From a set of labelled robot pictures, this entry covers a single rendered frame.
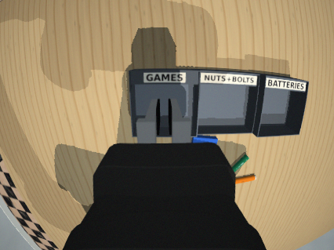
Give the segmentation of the green battery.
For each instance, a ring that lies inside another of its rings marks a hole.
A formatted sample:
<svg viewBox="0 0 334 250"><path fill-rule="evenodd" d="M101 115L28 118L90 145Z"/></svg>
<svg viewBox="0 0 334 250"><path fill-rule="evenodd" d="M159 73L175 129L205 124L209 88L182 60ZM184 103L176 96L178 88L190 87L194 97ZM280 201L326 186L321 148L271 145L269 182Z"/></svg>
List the green battery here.
<svg viewBox="0 0 334 250"><path fill-rule="evenodd" d="M249 157L245 154L233 167L232 169L236 172L247 160Z"/></svg>

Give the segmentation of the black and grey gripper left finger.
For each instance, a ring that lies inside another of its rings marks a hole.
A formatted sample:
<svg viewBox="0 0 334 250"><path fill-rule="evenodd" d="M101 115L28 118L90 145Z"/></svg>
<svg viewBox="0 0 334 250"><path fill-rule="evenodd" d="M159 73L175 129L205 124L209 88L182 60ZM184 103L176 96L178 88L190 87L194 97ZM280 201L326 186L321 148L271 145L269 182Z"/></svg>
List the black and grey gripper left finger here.
<svg viewBox="0 0 334 250"><path fill-rule="evenodd" d="M137 143L157 143L160 130L160 99L152 99L145 118L136 122Z"/></svg>

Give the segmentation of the blue flat rectangular block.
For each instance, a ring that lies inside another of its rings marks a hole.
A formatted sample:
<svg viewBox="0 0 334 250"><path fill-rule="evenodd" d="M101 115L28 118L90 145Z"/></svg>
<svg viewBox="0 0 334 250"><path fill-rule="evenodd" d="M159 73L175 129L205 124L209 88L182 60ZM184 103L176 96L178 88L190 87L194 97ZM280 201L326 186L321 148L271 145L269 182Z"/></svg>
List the blue flat rectangular block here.
<svg viewBox="0 0 334 250"><path fill-rule="evenodd" d="M198 142L210 142L217 144L218 139L216 136L200 136L192 137L192 143L198 143Z"/></svg>

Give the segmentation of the dark grey three-compartment bin rack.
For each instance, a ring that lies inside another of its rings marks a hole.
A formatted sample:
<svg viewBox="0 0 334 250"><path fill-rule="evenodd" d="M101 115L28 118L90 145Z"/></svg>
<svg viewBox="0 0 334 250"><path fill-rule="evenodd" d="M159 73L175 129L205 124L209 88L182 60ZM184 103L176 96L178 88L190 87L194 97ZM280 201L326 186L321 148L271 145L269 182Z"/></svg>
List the dark grey three-compartment bin rack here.
<svg viewBox="0 0 334 250"><path fill-rule="evenodd" d="M176 98L183 118L191 119L191 137L249 133L256 137L296 136L303 122L308 87L309 81L273 74L133 69L129 71L132 137L137 137L137 119L145 118L151 99L160 99L157 137L172 137L169 98Z"/></svg>

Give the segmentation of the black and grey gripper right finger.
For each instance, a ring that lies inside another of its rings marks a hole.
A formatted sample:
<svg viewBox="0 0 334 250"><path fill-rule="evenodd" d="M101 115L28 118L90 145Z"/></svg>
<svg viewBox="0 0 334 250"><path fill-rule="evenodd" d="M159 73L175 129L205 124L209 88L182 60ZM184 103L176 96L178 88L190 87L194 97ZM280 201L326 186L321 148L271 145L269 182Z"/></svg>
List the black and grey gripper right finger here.
<svg viewBox="0 0 334 250"><path fill-rule="evenodd" d="M191 142L191 120L182 117L177 99L169 99L169 135L172 143Z"/></svg>

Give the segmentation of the orange battery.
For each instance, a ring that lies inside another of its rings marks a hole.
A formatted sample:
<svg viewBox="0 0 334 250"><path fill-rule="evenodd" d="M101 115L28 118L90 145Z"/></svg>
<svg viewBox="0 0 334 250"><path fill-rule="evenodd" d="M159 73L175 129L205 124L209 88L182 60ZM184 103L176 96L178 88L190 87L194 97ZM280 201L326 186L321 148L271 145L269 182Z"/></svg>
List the orange battery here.
<svg viewBox="0 0 334 250"><path fill-rule="evenodd" d="M248 182L248 181L253 181L256 180L256 175L251 175L251 176L245 176L245 177L241 177L241 178L236 178L236 183L244 183L244 182Z"/></svg>

